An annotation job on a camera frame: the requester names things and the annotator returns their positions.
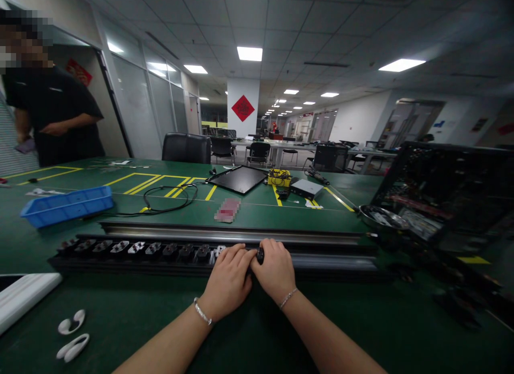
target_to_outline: smartphone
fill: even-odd
[[[23,144],[14,147],[14,149],[20,153],[27,154],[36,150],[36,143],[33,138],[29,138]]]

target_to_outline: person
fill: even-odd
[[[53,64],[19,11],[0,11],[2,44],[20,66],[2,76],[7,104],[15,108],[18,143],[34,131],[41,167],[104,156],[96,126],[103,116],[86,86]]]
[[[238,308],[252,289],[250,266],[266,293],[284,312],[321,373],[385,373],[364,350],[318,310],[298,289],[291,255],[281,242],[264,239],[264,262],[257,250],[244,244],[226,248],[218,257],[203,295],[200,311],[190,305],[178,318],[150,339],[115,374],[183,373],[213,323]]]

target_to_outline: green workbench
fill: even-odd
[[[109,184],[116,203],[113,212],[137,212],[148,188],[177,185],[209,177],[212,166],[135,160],[106,171],[87,168],[94,160],[78,161],[36,173],[9,176],[11,189],[0,189],[0,273],[51,272],[46,260],[62,240],[77,233],[102,233],[98,220],[73,220],[36,230],[19,217],[35,187],[71,191]],[[301,172],[294,176],[306,178]],[[271,186],[259,185],[243,198],[232,226],[364,232],[367,227],[351,211],[368,203],[381,182],[374,176],[325,174],[330,191],[316,198],[322,210],[307,208],[305,199],[291,195],[279,206]],[[38,184],[27,184],[37,177]],[[159,191],[152,206],[165,208],[183,202],[183,192]],[[239,195],[212,185],[199,185],[190,206],[163,215],[130,218],[173,224],[230,226],[214,221],[227,197]],[[381,254],[380,263],[396,259]],[[0,337],[0,372],[106,373],[115,369],[155,333],[172,321],[207,279],[145,275],[80,274],[65,280],[35,308]],[[471,332],[434,304],[432,294],[443,286],[419,272],[415,283],[359,285],[298,282],[305,295],[334,323],[391,373],[503,373],[512,367],[514,333],[492,316],[480,315],[483,329]],[[86,322],[79,333],[91,340],[69,364],[57,361],[57,351],[72,337],[57,333],[57,325],[84,308]],[[315,366],[300,339],[259,284],[234,314],[214,327],[190,372],[313,372]]]

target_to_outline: blue plastic tray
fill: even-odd
[[[100,186],[34,199],[25,205],[20,216],[26,218],[34,227],[41,228],[104,211],[113,206],[111,187]]]

